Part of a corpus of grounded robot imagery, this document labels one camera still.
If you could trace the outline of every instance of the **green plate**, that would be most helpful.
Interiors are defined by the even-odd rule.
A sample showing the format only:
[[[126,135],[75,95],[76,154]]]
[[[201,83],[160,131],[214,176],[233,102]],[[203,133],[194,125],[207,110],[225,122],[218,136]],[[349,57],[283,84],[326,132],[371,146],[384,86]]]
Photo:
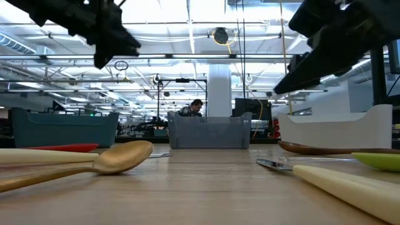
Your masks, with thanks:
[[[400,172],[400,154],[352,153],[358,161],[385,171]]]

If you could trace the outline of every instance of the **wooden table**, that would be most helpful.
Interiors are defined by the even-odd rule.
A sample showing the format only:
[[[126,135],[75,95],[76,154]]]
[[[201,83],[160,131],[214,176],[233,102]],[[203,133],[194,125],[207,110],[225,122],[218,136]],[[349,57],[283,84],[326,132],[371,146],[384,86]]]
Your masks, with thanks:
[[[169,152],[165,144],[155,148]],[[255,163],[294,155],[277,145],[171,153],[120,176],[78,174],[2,193],[1,224],[385,224],[301,179]],[[3,165],[0,178],[71,166]],[[319,166],[400,183],[398,174],[359,162]]]

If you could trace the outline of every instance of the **black monitor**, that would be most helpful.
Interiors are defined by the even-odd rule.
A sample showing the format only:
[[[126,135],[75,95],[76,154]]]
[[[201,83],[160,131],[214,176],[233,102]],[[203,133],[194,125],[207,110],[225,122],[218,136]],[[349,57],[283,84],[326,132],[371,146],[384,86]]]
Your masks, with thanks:
[[[400,74],[400,39],[392,41],[388,48],[390,72],[392,74]]]
[[[271,117],[271,103],[268,100],[260,100],[262,103],[261,120],[269,121]],[[252,113],[251,119],[259,119],[261,104],[257,99],[235,99],[235,110],[233,116],[242,116],[244,113]]]

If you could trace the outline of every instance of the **man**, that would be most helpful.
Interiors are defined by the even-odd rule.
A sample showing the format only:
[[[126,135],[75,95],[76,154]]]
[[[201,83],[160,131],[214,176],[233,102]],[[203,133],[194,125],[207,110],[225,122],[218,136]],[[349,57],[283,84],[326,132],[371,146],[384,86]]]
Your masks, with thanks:
[[[190,106],[185,106],[181,110],[179,110],[178,114],[180,116],[188,116],[188,117],[199,116],[199,117],[201,117],[201,113],[199,111],[202,106],[203,106],[203,102],[200,99],[195,99],[190,104]]]

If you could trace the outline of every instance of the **gray plastic bin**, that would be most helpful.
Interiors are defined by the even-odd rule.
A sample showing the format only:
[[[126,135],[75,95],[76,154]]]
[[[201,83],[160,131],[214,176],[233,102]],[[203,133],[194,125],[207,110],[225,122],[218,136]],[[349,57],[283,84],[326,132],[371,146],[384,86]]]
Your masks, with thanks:
[[[251,116],[251,112],[247,112],[241,117],[182,117],[176,112],[169,112],[169,145],[173,149],[247,149]]]
[[[118,117],[117,113],[107,117],[37,114],[13,108],[15,145],[25,148],[96,143],[108,148],[114,144]]]

